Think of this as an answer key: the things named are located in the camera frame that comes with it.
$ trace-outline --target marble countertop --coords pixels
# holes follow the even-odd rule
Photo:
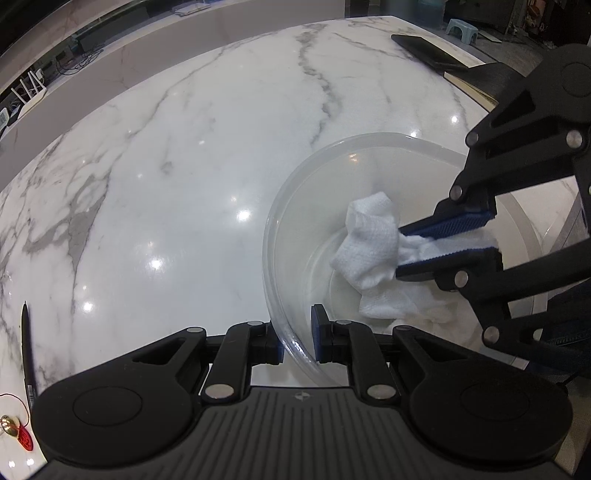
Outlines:
[[[267,214],[321,147],[390,131],[466,154],[465,135],[486,112],[392,33],[421,34],[481,63],[393,17],[288,28],[153,76],[27,165],[0,194],[2,391],[25,398],[24,301],[40,391],[187,326],[215,335],[267,320]],[[540,241],[564,223],[575,192],[570,181],[518,192]],[[274,368],[256,367],[254,382],[301,381]],[[0,406],[24,418],[16,401]],[[26,453],[6,435],[0,445],[9,479],[44,462],[37,447]]]

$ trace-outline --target blue stool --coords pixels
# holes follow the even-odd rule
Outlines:
[[[457,18],[452,18],[447,24],[445,33],[449,35],[449,32],[451,32],[452,28],[454,27],[457,27],[462,31],[462,43],[469,45],[472,41],[472,38],[474,38],[474,41],[476,41],[478,29],[474,25],[470,25],[469,23],[466,23],[463,20],[458,20]]]

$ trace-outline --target book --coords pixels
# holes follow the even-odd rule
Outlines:
[[[466,70],[444,72],[443,77],[480,104],[487,112],[499,102],[502,92],[523,75],[501,62],[484,63]]]

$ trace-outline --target black phone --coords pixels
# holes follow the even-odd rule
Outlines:
[[[438,73],[468,69],[457,58],[452,57],[423,37],[394,34],[392,40]]]

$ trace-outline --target white cloth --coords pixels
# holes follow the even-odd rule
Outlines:
[[[396,267],[467,249],[497,247],[483,229],[433,240],[398,231],[396,208],[385,193],[351,202],[345,220],[347,237],[330,266],[361,293],[359,313],[391,319],[390,327],[413,325],[459,345],[473,340],[478,320],[457,292],[435,282],[396,280]]]

